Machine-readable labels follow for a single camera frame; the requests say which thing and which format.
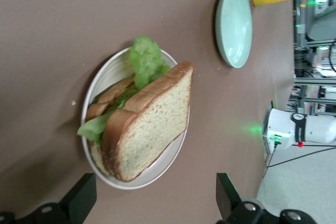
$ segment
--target gray floor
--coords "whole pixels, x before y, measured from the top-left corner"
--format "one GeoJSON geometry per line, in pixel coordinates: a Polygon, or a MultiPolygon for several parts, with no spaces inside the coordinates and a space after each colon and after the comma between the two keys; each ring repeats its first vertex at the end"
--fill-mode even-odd
{"type": "MultiPolygon", "coordinates": [[[[291,146],[275,152],[271,164],[325,148],[291,146]]],[[[317,224],[335,224],[336,149],[269,168],[257,199],[277,216],[283,209],[298,209],[312,216],[317,224]]]]}

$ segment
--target lettuce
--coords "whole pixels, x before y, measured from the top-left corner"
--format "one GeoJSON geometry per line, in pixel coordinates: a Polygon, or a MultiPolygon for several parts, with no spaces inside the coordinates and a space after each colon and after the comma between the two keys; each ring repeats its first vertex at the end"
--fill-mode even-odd
{"type": "Polygon", "coordinates": [[[170,67],[161,58],[161,49],[157,43],[147,36],[135,38],[134,44],[130,49],[130,61],[135,73],[135,90],[128,91],[122,97],[122,100],[117,102],[116,108],[108,110],[106,114],[83,124],[78,129],[77,135],[84,136],[87,140],[102,145],[102,134],[110,115],[116,109],[122,109],[128,99],[170,70],[170,67]]]}

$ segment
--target bolt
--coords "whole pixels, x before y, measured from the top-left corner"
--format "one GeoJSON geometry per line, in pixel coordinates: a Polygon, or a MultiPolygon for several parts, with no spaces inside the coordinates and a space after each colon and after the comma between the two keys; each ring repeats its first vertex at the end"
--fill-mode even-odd
{"type": "Polygon", "coordinates": [[[245,208],[249,211],[255,211],[257,208],[252,203],[245,203],[245,208]]]}
{"type": "Polygon", "coordinates": [[[289,218],[293,219],[293,220],[301,220],[301,216],[298,215],[296,212],[288,212],[288,216],[289,218]]]}

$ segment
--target table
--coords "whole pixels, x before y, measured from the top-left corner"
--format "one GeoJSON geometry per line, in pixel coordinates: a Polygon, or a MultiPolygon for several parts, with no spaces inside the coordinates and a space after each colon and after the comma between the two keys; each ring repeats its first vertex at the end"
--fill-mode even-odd
{"type": "Polygon", "coordinates": [[[92,172],[76,136],[85,92],[114,53],[148,35],[196,64],[184,145],[142,189],[97,180],[85,223],[215,223],[216,173],[255,197],[264,173],[261,127],[293,83],[292,2],[252,7],[253,42],[240,69],[220,57],[218,0],[0,0],[0,209],[23,216],[92,172]]]}

